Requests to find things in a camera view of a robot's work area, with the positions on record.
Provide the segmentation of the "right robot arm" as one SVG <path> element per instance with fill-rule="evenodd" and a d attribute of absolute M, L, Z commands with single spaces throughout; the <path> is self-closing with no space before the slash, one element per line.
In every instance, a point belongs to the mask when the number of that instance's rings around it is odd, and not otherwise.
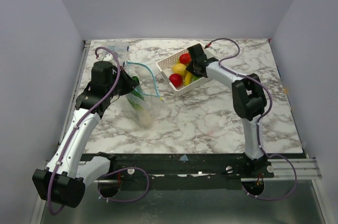
<path fill-rule="evenodd" d="M 233 108 L 242 120 L 245 134 L 243 172 L 251 178 L 257 176 L 267 162 L 260 124 L 266 114 L 267 99 L 258 75 L 244 75 L 224 67 L 215 57 L 208 58 L 199 43 L 187 50 L 191 57 L 188 72 L 197 77 L 216 80 L 231 89 Z"/>

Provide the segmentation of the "green toy leek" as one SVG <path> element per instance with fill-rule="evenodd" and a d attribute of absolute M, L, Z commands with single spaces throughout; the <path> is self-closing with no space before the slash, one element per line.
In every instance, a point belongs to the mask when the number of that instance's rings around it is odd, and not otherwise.
<path fill-rule="evenodd" d="M 139 82 L 137 76 L 132 76 L 132 78 Z M 136 123 L 143 128 L 150 128 L 154 118 L 152 117 L 151 109 L 145 100 L 140 83 L 134 91 L 127 94 L 126 98 L 132 108 L 131 115 Z"/>

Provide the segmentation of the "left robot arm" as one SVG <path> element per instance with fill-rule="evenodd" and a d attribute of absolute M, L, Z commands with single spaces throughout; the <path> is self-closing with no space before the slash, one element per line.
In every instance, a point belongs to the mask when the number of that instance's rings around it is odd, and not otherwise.
<path fill-rule="evenodd" d="M 46 167 L 37 169 L 32 180 L 42 200 L 75 208 L 81 202 L 86 188 L 97 178 L 112 179 L 117 173 L 114 157 L 99 152 L 86 164 L 80 160 L 93 130 L 101 121 L 113 96 L 132 92 L 138 82 L 120 65 L 109 61 L 95 62 L 91 80 L 77 97 L 72 122 L 58 150 Z"/>

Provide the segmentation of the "clear zip top bag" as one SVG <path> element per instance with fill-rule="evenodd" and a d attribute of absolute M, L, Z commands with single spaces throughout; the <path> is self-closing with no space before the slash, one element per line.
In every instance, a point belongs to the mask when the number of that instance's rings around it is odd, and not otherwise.
<path fill-rule="evenodd" d="M 164 107 L 156 77 L 151 68 L 143 63 L 127 61 L 124 69 L 138 85 L 131 93 L 123 96 L 123 113 L 139 127 L 150 128 Z"/>

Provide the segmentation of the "white perforated plastic basket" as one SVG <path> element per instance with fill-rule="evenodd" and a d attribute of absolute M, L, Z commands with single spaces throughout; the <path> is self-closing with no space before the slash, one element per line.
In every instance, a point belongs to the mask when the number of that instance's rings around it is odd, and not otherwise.
<path fill-rule="evenodd" d="M 156 63 L 159 72 L 168 83 L 176 97 L 182 96 L 200 85 L 210 81 L 209 78 L 199 78 L 186 70 L 188 50 L 181 50 Z"/>

